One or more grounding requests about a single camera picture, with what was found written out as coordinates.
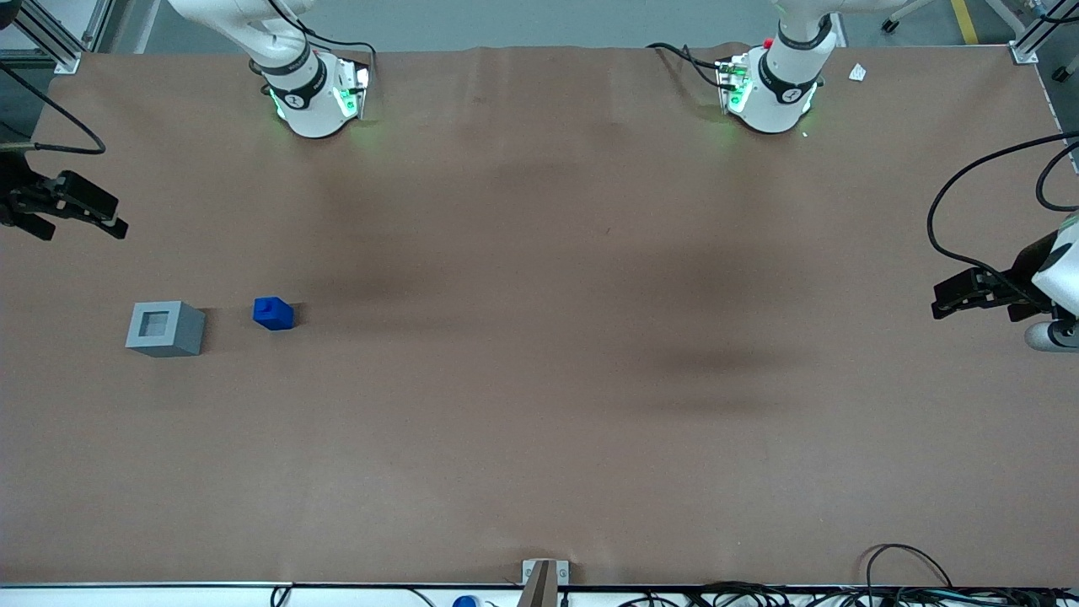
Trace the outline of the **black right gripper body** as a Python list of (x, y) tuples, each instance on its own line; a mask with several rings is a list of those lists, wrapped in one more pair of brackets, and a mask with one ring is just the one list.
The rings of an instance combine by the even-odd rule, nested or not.
[(23, 154), (3, 154), (1, 158), (1, 223), (4, 212), (33, 212), (54, 216), (54, 201), (51, 196), (49, 177), (35, 173)]

